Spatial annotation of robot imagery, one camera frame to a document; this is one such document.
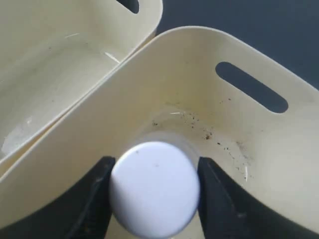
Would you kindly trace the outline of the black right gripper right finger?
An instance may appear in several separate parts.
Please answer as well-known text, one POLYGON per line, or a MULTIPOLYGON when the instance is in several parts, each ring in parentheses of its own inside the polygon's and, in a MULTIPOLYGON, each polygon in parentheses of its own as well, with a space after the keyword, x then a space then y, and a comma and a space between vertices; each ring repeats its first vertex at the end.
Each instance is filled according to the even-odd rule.
POLYGON ((317 239, 255 199, 211 158, 200 157, 198 213, 206 239, 317 239))

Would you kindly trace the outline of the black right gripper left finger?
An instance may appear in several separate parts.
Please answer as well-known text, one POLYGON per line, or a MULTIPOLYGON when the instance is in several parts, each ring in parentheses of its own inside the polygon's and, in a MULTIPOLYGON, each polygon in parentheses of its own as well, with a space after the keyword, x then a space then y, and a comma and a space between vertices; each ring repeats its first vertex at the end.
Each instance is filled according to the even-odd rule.
POLYGON ((0 231, 2 239, 103 239, 112 210, 115 158, 102 157, 76 184, 42 209, 0 231))

